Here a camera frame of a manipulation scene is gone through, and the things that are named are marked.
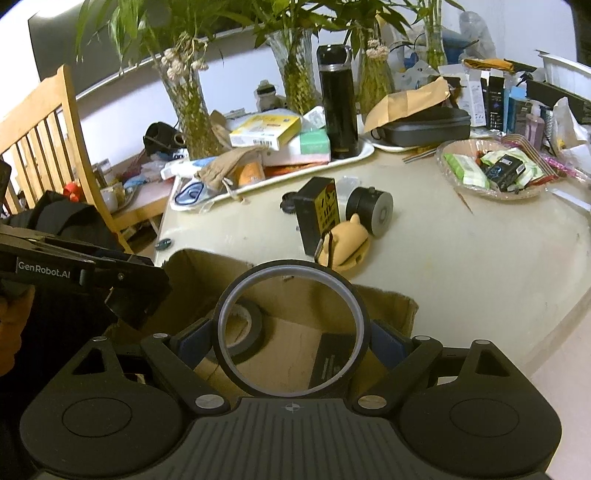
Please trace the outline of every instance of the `round white table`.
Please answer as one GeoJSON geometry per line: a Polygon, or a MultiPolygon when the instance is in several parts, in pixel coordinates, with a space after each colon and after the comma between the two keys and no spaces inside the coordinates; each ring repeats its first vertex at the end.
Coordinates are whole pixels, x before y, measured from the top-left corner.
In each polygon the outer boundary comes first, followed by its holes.
{"type": "MultiPolygon", "coordinates": [[[[565,335],[564,325],[586,307],[591,288],[588,216],[547,192],[512,203],[464,194],[468,208],[433,158],[411,164],[401,159],[376,152],[322,175],[337,181],[355,176],[363,186],[394,197],[388,232],[372,241],[351,282],[412,297],[419,305],[414,335],[458,347],[489,339],[526,373],[533,372],[565,335]]],[[[285,192],[297,191],[308,179],[250,193],[247,203],[220,202],[207,213],[168,207],[160,238],[171,238],[173,245],[158,252],[155,263],[162,265],[181,249],[252,264],[310,260],[296,216],[279,207],[285,192]]]]}

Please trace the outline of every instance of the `brown paper envelope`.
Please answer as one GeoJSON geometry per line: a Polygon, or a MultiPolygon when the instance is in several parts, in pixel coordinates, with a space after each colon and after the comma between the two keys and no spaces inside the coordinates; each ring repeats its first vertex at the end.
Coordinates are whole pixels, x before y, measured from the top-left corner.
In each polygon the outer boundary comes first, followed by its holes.
{"type": "Polygon", "coordinates": [[[443,77],[419,90],[392,93],[384,97],[365,120],[365,133],[374,128],[414,115],[449,98],[449,85],[443,77]]]}

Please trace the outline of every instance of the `yellow and black box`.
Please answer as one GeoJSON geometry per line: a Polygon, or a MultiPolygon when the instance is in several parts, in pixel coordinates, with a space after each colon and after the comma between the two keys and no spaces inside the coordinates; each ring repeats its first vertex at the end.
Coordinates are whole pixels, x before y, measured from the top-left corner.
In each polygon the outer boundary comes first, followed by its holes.
{"type": "Polygon", "coordinates": [[[320,239],[340,222],[335,180],[313,177],[293,202],[304,251],[313,257],[320,239]]]}

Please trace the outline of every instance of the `wooden chair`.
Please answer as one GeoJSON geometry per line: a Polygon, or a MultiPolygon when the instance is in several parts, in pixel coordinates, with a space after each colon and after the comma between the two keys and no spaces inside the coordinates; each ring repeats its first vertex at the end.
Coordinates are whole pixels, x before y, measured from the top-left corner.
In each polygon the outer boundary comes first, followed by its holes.
{"type": "MultiPolygon", "coordinates": [[[[62,193],[64,185],[73,181],[75,171],[86,201],[95,206],[107,227],[117,234],[119,243],[131,253],[92,173],[67,65],[43,80],[0,123],[0,158],[7,157],[6,153],[12,157],[17,183],[29,208],[46,190],[62,193]]],[[[11,214],[22,211],[12,185],[5,200],[11,214]]]]}

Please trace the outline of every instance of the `black case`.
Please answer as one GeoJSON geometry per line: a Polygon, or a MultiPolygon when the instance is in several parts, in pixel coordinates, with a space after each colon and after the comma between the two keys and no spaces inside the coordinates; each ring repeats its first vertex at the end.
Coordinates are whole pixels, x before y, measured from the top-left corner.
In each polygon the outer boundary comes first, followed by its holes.
{"type": "Polygon", "coordinates": [[[465,110],[431,107],[377,129],[379,137],[399,147],[426,147],[470,138],[472,119],[465,110]]]}

